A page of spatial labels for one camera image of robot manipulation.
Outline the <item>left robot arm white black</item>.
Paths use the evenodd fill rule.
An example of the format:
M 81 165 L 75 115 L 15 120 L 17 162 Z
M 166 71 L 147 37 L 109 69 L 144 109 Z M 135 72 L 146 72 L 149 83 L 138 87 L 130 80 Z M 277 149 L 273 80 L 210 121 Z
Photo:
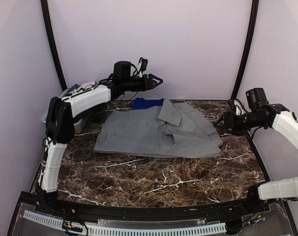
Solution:
M 98 83 L 84 84 L 66 97 L 55 96 L 50 100 L 45 138 L 42 141 L 44 155 L 41 174 L 36 187 L 44 209 L 50 214 L 57 214 L 61 210 L 57 200 L 58 176 L 64 151 L 75 135 L 74 119 L 91 108 L 119 98 L 125 92 L 147 91 L 162 83 L 163 79 L 153 74 L 118 79 L 110 75 Z

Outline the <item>grey button shirt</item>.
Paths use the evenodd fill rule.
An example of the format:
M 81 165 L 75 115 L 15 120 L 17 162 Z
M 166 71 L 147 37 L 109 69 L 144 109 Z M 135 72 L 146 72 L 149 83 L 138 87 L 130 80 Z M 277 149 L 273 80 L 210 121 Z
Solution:
M 114 111 L 97 137 L 94 152 L 154 158 L 207 158 L 221 154 L 222 139 L 201 112 L 165 99 L 162 106 Z

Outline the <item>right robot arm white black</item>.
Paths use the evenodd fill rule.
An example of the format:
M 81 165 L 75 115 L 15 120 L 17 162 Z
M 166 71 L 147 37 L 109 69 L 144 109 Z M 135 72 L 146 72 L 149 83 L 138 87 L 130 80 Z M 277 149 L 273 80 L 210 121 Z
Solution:
M 232 105 L 214 124 L 216 128 L 235 135 L 242 135 L 250 129 L 272 129 L 298 151 L 298 118 L 281 104 L 255 102 L 250 111 L 240 111 Z M 271 180 L 249 187 L 243 210 L 254 213 L 271 200 L 298 201 L 298 176 Z

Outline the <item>blue printed t-shirt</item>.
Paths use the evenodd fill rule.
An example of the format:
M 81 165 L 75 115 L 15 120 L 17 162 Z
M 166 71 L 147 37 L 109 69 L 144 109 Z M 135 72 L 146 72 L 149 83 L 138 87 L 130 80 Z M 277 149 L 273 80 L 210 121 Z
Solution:
M 149 109 L 155 106 L 162 106 L 164 102 L 164 99 L 159 100 L 150 100 L 150 99 L 144 99 L 144 98 L 136 98 L 134 100 L 133 104 L 133 110 L 144 110 Z

